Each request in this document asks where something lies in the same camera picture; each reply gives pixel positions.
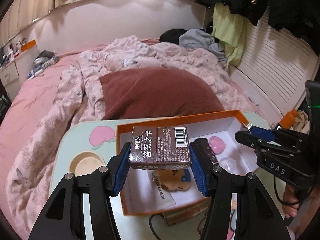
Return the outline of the person's right hand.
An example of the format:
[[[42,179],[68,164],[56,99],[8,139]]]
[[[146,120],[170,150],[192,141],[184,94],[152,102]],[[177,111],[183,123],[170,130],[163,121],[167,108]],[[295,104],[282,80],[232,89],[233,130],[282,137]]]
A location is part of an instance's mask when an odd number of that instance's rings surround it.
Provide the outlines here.
[[[298,199],[295,197],[295,188],[289,184],[286,184],[285,191],[283,194],[283,201],[292,205],[283,205],[283,212],[286,218],[296,217],[298,213],[299,203]],[[315,186],[313,191],[310,193],[312,201],[306,212],[306,215],[310,215],[311,218],[317,212],[319,208],[319,186]]]

